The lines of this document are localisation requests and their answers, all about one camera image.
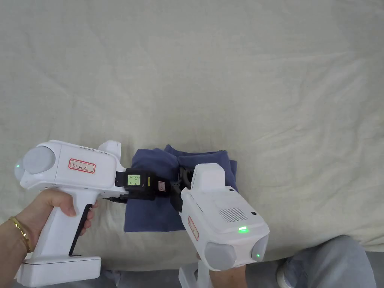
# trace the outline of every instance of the speaker grille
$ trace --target speaker grille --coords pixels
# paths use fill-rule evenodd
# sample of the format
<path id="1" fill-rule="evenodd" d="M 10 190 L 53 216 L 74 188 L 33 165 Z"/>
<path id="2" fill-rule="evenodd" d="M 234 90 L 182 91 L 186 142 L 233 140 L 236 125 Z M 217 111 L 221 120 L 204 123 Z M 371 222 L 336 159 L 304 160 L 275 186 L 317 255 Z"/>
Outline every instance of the speaker grille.
<path id="1" fill-rule="evenodd" d="M 219 213 L 221 217 L 223 217 L 227 222 L 237 222 L 248 219 L 243 213 L 243 211 L 241 211 L 238 207 L 230 209 L 221 209 L 219 210 Z"/>

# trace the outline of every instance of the white handheld device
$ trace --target white handheld device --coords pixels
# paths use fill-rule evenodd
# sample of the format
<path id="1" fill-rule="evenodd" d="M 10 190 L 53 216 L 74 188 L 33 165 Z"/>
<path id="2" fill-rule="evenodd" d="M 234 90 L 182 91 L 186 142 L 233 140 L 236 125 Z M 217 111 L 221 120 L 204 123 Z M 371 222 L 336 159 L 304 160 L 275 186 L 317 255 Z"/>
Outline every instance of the white handheld device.
<path id="1" fill-rule="evenodd" d="M 209 287 L 208 269 L 262 261 L 269 227 L 239 193 L 225 186 L 225 172 L 218 164 L 197 165 L 191 189 L 184 188 L 181 198 L 180 216 L 201 258 L 198 264 L 180 268 L 183 288 Z"/>
<path id="2" fill-rule="evenodd" d="M 107 141 L 99 150 L 51 140 L 27 152 L 16 164 L 15 175 L 27 191 L 57 188 L 73 197 L 75 217 L 55 207 L 31 258 L 22 263 L 17 281 L 37 287 L 97 278 L 101 258 L 73 255 L 89 208 L 98 197 L 119 197 L 127 192 L 115 186 L 121 144 Z"/>

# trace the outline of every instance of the green display screen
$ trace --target green display screen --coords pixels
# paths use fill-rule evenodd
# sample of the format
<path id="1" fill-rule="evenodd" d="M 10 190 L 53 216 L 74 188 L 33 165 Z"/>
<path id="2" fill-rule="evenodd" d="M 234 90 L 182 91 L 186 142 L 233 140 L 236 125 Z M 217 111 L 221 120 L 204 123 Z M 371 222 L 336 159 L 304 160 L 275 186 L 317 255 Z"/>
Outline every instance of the green display screen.
<path id="1" fill-rule="evenodd" d="M 128 175 L 128 186 L 139 186 L 140 175 Z"/>

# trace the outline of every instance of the white pistol grip controller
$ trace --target white pistol grip controller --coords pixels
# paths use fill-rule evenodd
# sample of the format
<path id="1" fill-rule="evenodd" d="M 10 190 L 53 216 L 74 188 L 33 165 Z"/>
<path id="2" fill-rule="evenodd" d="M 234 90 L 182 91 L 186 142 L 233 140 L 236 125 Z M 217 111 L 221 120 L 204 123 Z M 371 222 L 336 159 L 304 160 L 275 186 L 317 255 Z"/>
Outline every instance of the white pistol grip controller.
<path id="1" fill-rule="evenodd" d="M 89 208 L 99 196 L 125 194 L 115 187 L 116 171 L 125 171 L 120 163 L 121 144 L 108 141 L 99 151 L 51 140 L 28 151 L 15 167 L 16 178 L 28 191 L 57 188 L 73 197 L 76 216 L 65 215 L 55 207 L 29 259 L 22 263 L 17 281 L 37 287 L 97 278 L 101 258 L 73 255 Z"/>

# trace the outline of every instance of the folded cloth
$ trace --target folded cloth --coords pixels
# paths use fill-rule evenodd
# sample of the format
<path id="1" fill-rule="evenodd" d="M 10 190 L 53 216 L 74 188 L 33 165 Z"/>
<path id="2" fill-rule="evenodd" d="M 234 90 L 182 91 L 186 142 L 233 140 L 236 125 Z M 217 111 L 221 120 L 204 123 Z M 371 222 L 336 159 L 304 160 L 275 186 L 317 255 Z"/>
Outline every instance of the folded cloth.
<path id="1" fill-rule="evenodd" d="M 177 181 L 179 166 L 194 169 L 197 164 L 217 163 L 225 171 L 225 184 L 236 191 L 237 162 L 230 160 L 227 151 L 187 153 L 167 145 L 161 149 L 138 149 L 132 158 L 132 168 L 154 172 L 159 177 Z M 154 201 L 129 199 L 125 210 L 125 232 L 168 232 L 184 230 L 179 213 L 169 198 Z"/>

